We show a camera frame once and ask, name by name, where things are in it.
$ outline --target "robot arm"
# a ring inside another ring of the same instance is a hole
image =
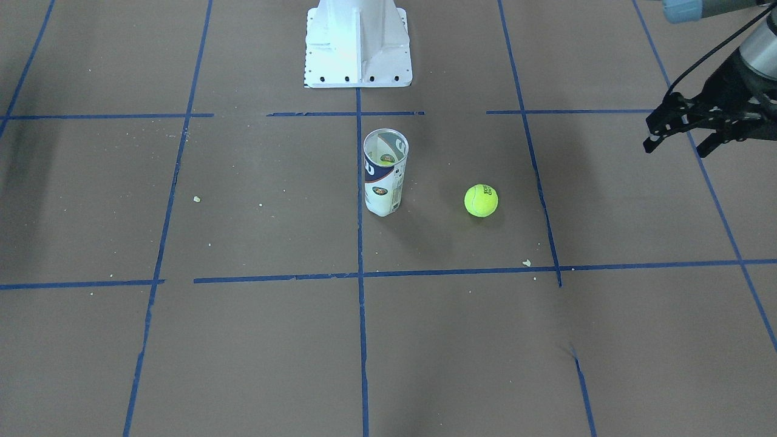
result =
[[[693,3],[698,9],[677,14],[671,6]],[[664,0],[670,21],[700,19],[718,13],[761,4],[755,0]],[[661,105],[646,119],[651,136],[643,143],[651,153],[667,137],[695,128],[712,133],[697,150],[704,158],[721,144],[748,138],[777,141],[777,2],[769,6],[740,32],[714,51],[744,32],[763,16],[767,19],[707,79],[700,94],[686,99],[672,90],[705,56],[670,87]]]

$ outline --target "white can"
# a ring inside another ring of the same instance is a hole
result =
[[[393,129],[378,129],[364,139],[364,201],[385,217],[399,208],[409,144]]]

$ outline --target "cylindrical container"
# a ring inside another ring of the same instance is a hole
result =
[[[393,129],[378,129],[364,139],[364,201],[385,217],[399,208],[409,144]]]

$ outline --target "tennis ball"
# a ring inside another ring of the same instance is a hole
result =
[[[488,217],[497,210],[498,204],[497,191],[485,184],[471,187],[464,196],[464,207],[475,217]]]

